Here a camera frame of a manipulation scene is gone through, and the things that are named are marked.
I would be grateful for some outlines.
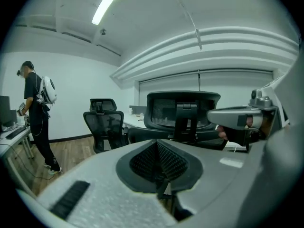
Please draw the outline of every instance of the white desk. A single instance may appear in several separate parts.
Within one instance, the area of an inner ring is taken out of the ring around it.
[[[11,132],[17,130],[17,128],[4,132],[1,134],[1,140],[0,140],[0,157],[2,161],[5,163],[6,167],[10,171],[10,173],[14,176],[12,176],[12,179],[16,182],[17,185],[23,188],[25,192],[27,192],[31,196],[35,196],[32,191],[28,188],[26,183],[23,181],[19,173],[17,172],[17,169],[11,160],[10,154],[14,152],[14,148],[19,144],[22,143],[24,151],[28,158],[34,158],[34,155],[30,149],[29,142],[27,140],[27,136],[30,134],[30,128],[28,127],[26,130],[19,133],[17,136],[15,136],[13,139],[6,139],[6,136],[9,135]]]
[[[124,113],[124,118],[123,118],[123,123],[125,124],[126,127],[141,127],[141,128],[146,128],[144,125],[143,121],[138,121],[140,119],[139,116],[136,115],[129,115],[128,113]],[[226,147],[229,149],[235,149],[236,150],[245,150],[246,147],[241,146],[235,142],[227,142]]]

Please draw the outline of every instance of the man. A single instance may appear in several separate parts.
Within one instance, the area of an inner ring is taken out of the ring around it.
[[[30,131],[35,144],[45,158],[45,167],[49,167],[48,173],[54,175],[62,171],[56,158],[51,151],[48,140],[48,110],[37,102],[38,90],[40,89],[41,78],[34,72],[34,66],[30,61],[25,61],[20,70],[20,74],[25,78],[24,99],[26,104],[22,110],[22,115],[29,111]]]

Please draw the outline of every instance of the ceiling light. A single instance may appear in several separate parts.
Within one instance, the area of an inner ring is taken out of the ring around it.
[[[99,25],[101,18],[114,0],[102,0],[92,19],[92,24]]]

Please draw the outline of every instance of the office chair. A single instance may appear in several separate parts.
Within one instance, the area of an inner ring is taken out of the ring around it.
[[[220,95],[201,91],[153,92],[147,95],[144,124],[147,129],[130,128],[131,143],[150,139],[172,139],[193,146],[223,150],[227,141],[207,119]]]
[[[109,141],[111,149],[129,144],[128,128],[125,128],[124,135],[122,134],[124,114],[121,111],[116,111],[114,100],[90,99],[90,102],[90,112],[85,112],[83,116],[94,137],[94,152],[105,151],[105,139]]]

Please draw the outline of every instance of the cable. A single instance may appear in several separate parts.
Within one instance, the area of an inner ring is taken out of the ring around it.
[[[12,148],[13,149],[13,151],[16,153],[16,155],[19,157],[19,159],[21,160],[21,162],[22,162],[22,165],[24,166],[24,168],[34,177],[34,178],[38,178],[38,179],[44,179],[44,180],[51,180],[55,175],[53,175],[51,178],[49,178],[49,179],[46,179],[46,178],[44,178],[44,177],[37,177],[37,176],[35,176],[33,173],[31,173],[27,168],[26,168],[26,166],[25,166],[25,164],[23,163],[23,161],[22,161],[22,159],[21,159],[21,157],[18,155],[18,153],[15,151],[15,149],[13,148],[13,146],[11,146],[11,145],[9,145],[9,144],[5,144],[5,143],[0,143],[0,145],[7,145],[7,146],[9,146],[10,148]]]

